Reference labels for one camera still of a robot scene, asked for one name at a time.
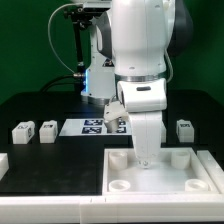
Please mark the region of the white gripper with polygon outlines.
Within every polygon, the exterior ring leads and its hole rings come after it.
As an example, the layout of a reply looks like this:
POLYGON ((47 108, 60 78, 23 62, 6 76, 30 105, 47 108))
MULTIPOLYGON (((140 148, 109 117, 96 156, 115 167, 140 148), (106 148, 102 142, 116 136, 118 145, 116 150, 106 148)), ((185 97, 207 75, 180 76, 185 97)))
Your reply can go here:
POLYGON ((166 80, 117 84, 119 101, 104 107, 104 124, 110 133, 119 128, 119 119, 127 118, 135 156, 142 169, 149 169, 161 147, 162 111, 167 108, 166 80))

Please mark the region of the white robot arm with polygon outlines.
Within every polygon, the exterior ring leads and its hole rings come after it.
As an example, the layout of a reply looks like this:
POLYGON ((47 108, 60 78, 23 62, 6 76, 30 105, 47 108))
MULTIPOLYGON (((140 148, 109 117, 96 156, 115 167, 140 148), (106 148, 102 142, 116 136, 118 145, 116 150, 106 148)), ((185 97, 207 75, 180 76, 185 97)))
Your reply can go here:
POLYGON ((116 95, 104 107, 105 125, 114 132, 126 118, 137 161, 148 168, 161 147, 168 51, 185 46, 192 21, 183 0, 86 0, 83 8, 99 17, 97 50, 114 64, 116 95))

